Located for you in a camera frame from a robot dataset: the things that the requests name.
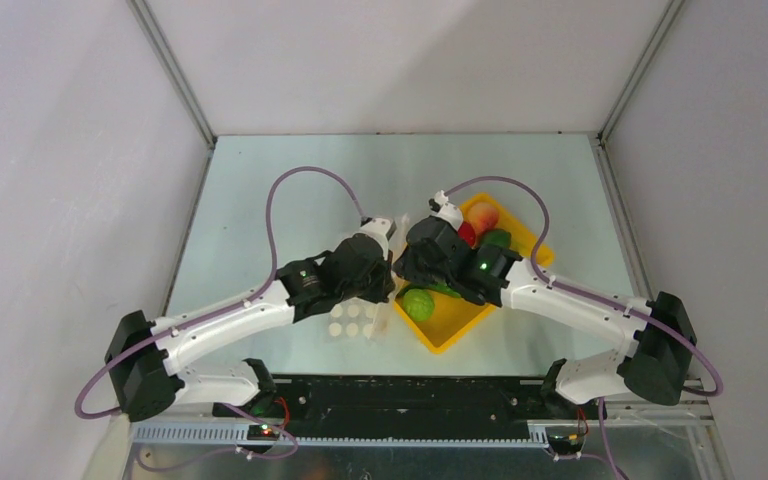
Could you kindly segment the red apple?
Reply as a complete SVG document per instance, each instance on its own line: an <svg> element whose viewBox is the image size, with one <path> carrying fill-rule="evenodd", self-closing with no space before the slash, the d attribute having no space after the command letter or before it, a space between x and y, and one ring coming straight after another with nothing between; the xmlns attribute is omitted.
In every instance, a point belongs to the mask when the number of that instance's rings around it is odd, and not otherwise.
<svg viewBox="0 0 768 480"><path fill-rule="evenodd" d="M477 244L477 234L474 227L464 221L457 230L458 236L466 242L470 248L474 248Z"/></svg>

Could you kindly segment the clear zip top bag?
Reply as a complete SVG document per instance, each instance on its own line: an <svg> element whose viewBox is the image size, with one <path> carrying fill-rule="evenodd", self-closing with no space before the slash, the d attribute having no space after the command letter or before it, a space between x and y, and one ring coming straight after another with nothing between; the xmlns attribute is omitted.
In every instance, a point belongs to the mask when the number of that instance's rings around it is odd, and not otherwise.
<svg viewBox="0 0 768 480"><path fill-rule="evenodd" d="M404 214L392 220L397 226L390 240L390 250L394 253L404 242L409 216ZM396 291L403 284L394 274L390 274L390 279L394 282L394 290L384 303L352 298L334 306L325 321L323 334L326 342L380 342L394 311Z"/></svg>

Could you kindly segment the bumpy green custard apple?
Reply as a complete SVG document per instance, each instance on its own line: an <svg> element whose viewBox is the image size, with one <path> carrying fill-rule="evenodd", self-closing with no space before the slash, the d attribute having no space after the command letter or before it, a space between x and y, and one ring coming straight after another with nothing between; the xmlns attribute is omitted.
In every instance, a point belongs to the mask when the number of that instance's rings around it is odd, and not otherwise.
<svg viewBox="0 0 768 480"><path fill-rule="evenodd" d="M402 308L414 322L428 321L434 314L434 297L424 289L409 289L402 296Z"/></svg>

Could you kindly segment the green chili pepper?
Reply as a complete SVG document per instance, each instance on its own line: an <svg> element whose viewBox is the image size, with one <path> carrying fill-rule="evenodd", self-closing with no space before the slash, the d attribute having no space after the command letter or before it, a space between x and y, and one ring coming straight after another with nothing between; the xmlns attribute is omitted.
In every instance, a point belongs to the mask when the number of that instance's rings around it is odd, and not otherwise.
<svg viewBox="0 0 768 480"><path fill-rule="evenodd" d="M429 290L452 297L461 298L462 295L445 284L436 284L428 287Z"/></svg>

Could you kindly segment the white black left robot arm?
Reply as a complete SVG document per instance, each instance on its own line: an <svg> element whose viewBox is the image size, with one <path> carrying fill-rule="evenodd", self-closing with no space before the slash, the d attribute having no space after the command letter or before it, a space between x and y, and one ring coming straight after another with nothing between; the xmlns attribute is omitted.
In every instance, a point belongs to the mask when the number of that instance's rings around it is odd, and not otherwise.
<svg viewBox="0 0 768 480"><path fill-rule="evenodd" d="M230 298L201 311L149 320L141 310L121 318L104 357L118 409L132 422L174 405L226 403L264 416L276 403L271 374L247 358L239 370L199 371L200 358L265 330L331 312L347 300L385 303L394 289L389 237L364 228L335 250L277 270L252 299Z"/></svg>

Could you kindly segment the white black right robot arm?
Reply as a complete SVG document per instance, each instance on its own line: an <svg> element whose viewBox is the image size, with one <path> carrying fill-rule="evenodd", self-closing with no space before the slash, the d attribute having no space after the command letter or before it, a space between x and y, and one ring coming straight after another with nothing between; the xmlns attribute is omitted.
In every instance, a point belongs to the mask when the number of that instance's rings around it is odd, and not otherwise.
<svg viewBox="0 0 768 480"><path fill-rule="evenodd" d="M681 301L671 294L654 301L607 298L552 279L513 250L493 244L473 249L435 216L410 228L393 271L414 286L442 284L469 303L533 313L607 342L603 353L552 364L541 402L553 417L626 393L664 406L681 399L695 340Z"/></svg>

